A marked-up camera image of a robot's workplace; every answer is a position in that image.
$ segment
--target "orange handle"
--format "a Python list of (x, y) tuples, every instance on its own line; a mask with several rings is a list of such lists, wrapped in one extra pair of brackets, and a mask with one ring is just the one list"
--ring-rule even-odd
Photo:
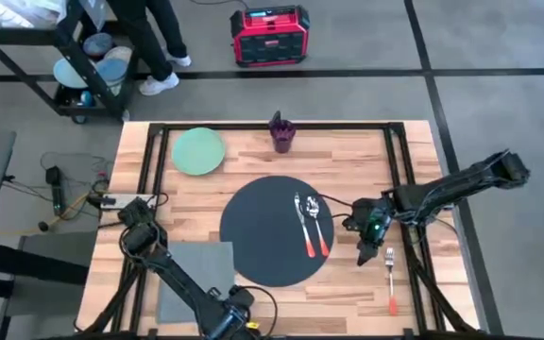
[(312, 246), (312, 242), (310, 242), (310, 238), (306, 240), (306, 248), (308, 248), (308, 256), (316, 256), (316, 253), (314, 252), (314, 247)]
[(320, 250), (322, 251), (322, 256), (328, 257), (329, 256), (329, 248), (327, 247), (327, 244), (325, 243), (325, 239), (320, 236)]
[(389, 313), (392, 316), (398, 315), (398, 303), (394, 296), (389, 297)]

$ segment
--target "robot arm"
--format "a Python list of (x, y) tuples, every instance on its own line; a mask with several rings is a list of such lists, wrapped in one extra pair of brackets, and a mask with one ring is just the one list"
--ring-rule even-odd
[(226, 300), (220, 300), (221, 294), (215, 288), (203, 291), (172, 259), (167, 249), (167, 232), (154, 219), (145, 201), (135, 198), (119, 212), (119, 219), (127, 226), (120, 239), (123, 253), (135, 264), (154, 271), (178, 294), (195, 312), (199, 332), (206, 340), (260, 337), (257, 331), (247, 328), (253, 296), (238, 286), (230, 289)]
[(352, 204), (352, 214), (343, 222), (347, 230), (359, 231), (358, 265), (377, 256), (393, 220), (416, 226), (434, 221), (446, 205), (498, 187), (517, 188), (526, 183), (530, 171), (518, 154), (505, 150), (468, 169), (426, 184), (401, 185), (382, 192), (382, 197), (360, 198)]

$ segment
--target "white sneaker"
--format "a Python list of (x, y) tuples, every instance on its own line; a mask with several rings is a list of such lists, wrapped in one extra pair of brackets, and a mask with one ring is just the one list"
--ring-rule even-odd
[(193, 63), (193, 61), (190, 59), (190, 56), (186, 56), (184, 58), (176, 58), (172, 55), (169, 55), (169, 60), (173, 61), (177, 65), (181, 67), (188, 67), (190, 64)]
[(140, 84), (140, 93), (143, 95), (156, 95), (165, 90), (170, 90), (178, 86), (179, 78), (176, 73), (172, 73), (166, 80), (158, 81), (152, 76)]
[(186, 55), (186, 57), (184, 57), (184, 58), (176, 58), (176, 57), (172, 56), (171, 54), (169, 54), (169, 51), (167, 51), (167, 49), (165, 47), (162, 46), (161, 48), (162, 48), (162, 52), (165, 54), (165, 58), (167, 60), (173, 61), (178, 66), (188, 67), (188, 66), (190, 66), (190, 64), (193, 63), (193, 61), (190, 59), (190, 56), (188, 56), (188, 55)]

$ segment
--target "metal shelf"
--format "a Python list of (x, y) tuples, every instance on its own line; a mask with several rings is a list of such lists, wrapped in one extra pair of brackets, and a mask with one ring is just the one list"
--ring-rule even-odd
[[(75, 41), (73, 33), (81, 23), (81, 31)], [(102, 28), (113, 38), (125, 37), (122, 27), (115, 21), (107, 21)], [(139, 57), (134, 51), (127, 67), (126, 78), (121, 91), (114, 95), (102, 77), (95, 71), (88, 57), (81, 48), (85, 39), (97, 30), (83, 7), (77, 0), (70, 0), (67, 7), (67, 16), (58, 25), (47, 29), (2, 28), (0, 27), (0, 45), (47, 46), (51, 45), (69, 60), (71, 65), (88, 84), (96, 106), (79, 107), (71, 105), (71, 98), (76, 90), (59, 85), (52, 98), (37, 81), (25, 73), (1, 48), (0, 61), (4, 63), (18, 78), (20, 78), (35, 94), (37, 94), (53, 111), (60, 116), (100, 116), (115, 119), (127, 118), (127, 105), (133, 93), (133, 78), (138, 66)]]

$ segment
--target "black round placemat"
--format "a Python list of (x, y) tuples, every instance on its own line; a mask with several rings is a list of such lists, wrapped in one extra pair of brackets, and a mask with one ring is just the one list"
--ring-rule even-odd
[[(304, 216), (316, 252), (314, 258), (308, 257), (295, 207), (296, 192), (303, 203), (315, 190), (295, 178), (259, 178), (241, 188), (226, 206), (220, 239), (232, 242), (234, 267), (247, 279), (269, 287), (288, 286), (308, 279), (325, 262), (316, 223)], [(318, 224), (331, 250), (331, 213), (324, 200), (318, 203)]]

